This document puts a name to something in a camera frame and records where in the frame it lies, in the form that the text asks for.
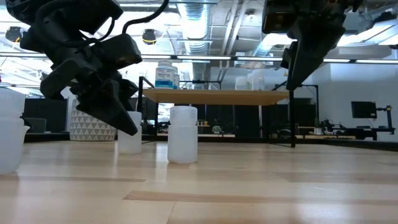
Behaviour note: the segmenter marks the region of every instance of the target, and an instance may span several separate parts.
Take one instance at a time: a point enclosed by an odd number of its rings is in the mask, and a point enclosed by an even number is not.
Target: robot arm
[[[345,11],[363,0],[267,0],[262,31],[287,33],[295,39],[285,49],[281,67],[289,69],[286,89],[295,90],[337,46],[344,34]]]
[[[138,88],[122,79],[118,69],[142,59],[126,30],[155,18],[167,3],[149,17],[129,21],[122,34],[102,41],[123,13],[115,0],[6,0],[8,12],[30,25],[21,48],[45,53],[53,62],[53,72],[40,84],[43,95],[63,99],[60,92],[70,86],[80,102],[78,110],[131,135],[137,128],[127,111],[133,110],[129,100]],[[94,34],[109,18],[111,27],[101,39],[80,32]]]

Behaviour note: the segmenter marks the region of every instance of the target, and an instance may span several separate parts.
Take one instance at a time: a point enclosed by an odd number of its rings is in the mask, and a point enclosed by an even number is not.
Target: white wall
[[[374,101],[377,107],[391,105],[392,125],[398,127],[398,74],[396,65],[329,64],[312,80],[320,90],[320,120],[331,119],[347,128],[387,126],[386,112],[377,119],[352,118],[352,101]],[[381,141],[398,141],[398,134],[379,133]]]

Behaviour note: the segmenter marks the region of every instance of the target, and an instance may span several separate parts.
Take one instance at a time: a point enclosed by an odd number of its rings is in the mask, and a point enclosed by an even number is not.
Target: black monitor
[[[353,118],[377,118],[375,102],[351,102]]]

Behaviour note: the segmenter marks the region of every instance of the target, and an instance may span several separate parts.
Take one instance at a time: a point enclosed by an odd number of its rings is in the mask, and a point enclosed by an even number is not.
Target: shelf
[[[200,105],[272,105],[289,97],[288,91],[249,90],[165,90],[145,89],[144,95],[156,103]]]

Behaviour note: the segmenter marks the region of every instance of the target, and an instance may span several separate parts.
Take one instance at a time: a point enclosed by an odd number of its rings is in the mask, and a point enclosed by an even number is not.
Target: white geometric planter
[[[113,141],[116,129],[84,112],[76,110],[78,100],[73,100],[70,123],[72,141]]]

